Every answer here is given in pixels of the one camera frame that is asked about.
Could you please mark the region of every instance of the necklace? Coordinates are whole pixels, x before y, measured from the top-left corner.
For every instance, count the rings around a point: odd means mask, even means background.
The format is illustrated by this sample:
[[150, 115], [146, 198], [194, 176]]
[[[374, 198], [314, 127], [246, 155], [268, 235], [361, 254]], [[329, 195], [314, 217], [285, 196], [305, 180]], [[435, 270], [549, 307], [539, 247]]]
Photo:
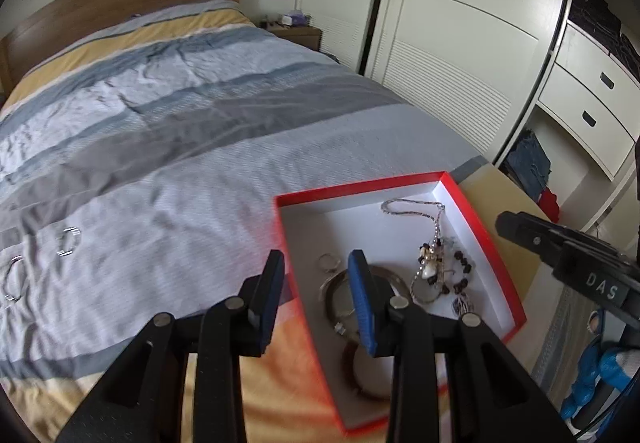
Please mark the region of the necklace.
[[[429, 204], [437, 207], [435, 216], [418, 210], [391, 210], [389, 205], [392, 203], [411, 203], [411, 204]], [[444, 204], [437, 201], [418, 201], [413, 199], [394, 198], [384, 201], [380, 205], [380, 209], [391, 216], [419, 216], [426, 217], [433, 221], [433, 238], [429, 244], [425, 243], [420, 246], [420, 264], [418, 271], [415, 273], [411, 281], [410, 291], [412, 299], [418, 304], [426, 305], [435, 302], [441, 295], [444, 287], [444, 272], [442, 270], [442, 239], [440, 237], [440, 216], [444, 211]], [[418, 279], [426, 280], [430, 287], [435, 291], [434, 296], [428, 298], [418, 297], [415, 293], [415, 284]]]

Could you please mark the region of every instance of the bedspread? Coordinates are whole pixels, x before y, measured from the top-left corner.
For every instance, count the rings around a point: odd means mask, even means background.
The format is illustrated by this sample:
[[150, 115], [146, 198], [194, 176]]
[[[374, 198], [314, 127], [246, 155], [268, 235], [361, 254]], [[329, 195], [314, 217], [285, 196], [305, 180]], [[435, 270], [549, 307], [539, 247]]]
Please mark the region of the bedspread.
[[[0, 119], [0, 283], [21, 295], [0, 311], [0, 382], [42, 441], [156, 312], [205, 310], [261, 271], [275, 195], [447, 170], [521, 297], [538, 267], [494, 229], [535, 206], [464, 139], [229, 1], [77, 42], [28, 73]], [[65, 229], [79, 244], [60, 257]], [[341, 441], [288, 288], [281, 304], [265, 357], [241, 363], [249, 439]]]

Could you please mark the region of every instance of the blue gripper pad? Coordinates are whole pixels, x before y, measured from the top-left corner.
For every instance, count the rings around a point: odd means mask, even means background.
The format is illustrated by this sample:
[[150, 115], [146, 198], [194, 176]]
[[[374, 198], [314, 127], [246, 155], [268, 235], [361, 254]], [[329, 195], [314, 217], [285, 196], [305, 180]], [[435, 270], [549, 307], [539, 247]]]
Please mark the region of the blue gripper pad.
[[369, 265], [361, 249], [355, 249], [349, 254], [347, 265], [351, 298], [358, 319], [360, 343], [371, 356], [375, 356], [378, 343], [376, 341], [376, 320], [371, 308], [370, 293], [373, 279]]
[[249, 322], [257, 322], [254, 327], [258, 329], [260, 336], [258, 345], [261, 353], [271, 343], [283, 283], [284, 256], [281, 251], [272, 249], [264, 265], [258, 289], [249, 304]]

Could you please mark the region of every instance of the drawer handle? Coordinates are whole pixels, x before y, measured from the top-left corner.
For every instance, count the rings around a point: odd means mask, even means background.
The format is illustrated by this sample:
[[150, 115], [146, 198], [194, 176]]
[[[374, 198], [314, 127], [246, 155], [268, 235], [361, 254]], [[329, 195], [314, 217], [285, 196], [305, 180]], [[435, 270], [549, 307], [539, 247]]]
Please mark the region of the drawer handle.
[[591, 127], [596, 126], [596, 121], [593, 118], [591, 118], [591, 115], [587, 111], [584, 111], [582, 113], [582, 119], [586, 121], [589, 124], [589, 126]]
[[604, 82], [604, 84], [609, 87], [609, 89], [613, 89], [613, 86], [616, 84], [613, 83], [613, 80], [609, 78], [606, 74], [600, 73], [600, 79]]

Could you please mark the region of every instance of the red box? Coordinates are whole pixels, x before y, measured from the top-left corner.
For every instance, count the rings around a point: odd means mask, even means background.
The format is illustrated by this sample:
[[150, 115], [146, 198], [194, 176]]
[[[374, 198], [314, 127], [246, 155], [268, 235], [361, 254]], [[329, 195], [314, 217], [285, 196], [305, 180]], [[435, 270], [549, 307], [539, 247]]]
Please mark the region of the red box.
[[[317, 260], [323, 253], [332, 253], [346, 261], [351, 250], [363, 249], [369, 264], [388, 267], [409, 284], [418, 269], [418, 246], [432, 238], [433, 222], [419, 216], [383, 214], [380, 203], [390, 198], [443, 203], [443, 236], [455, 238], [456, 245], [474, 264], [468, 293], [476, 312], [505, 342], [526, 322], [516, 289], [489, 233], [447, 172], [398, 176], [276, 197], [278, 233], [290, 286], [302, 304], [306, 327], [316, 348], [319, 374], [334, 399], [337, 418], [345, 432], [361, 431], [384, 421], [388, 403], [354, 396], [343, 378], [340, 356], [346, 341], [324, 316], [319, 289], [328, 275], [317, 267]], [[462, 277], [462, 270], [457, 273], [457, 279]], [[427, 311], [453, 317], [451, 300], [453, 293], [438, 299]], [[438, 374], [444, 384], [442, 361], [438, 362]]]

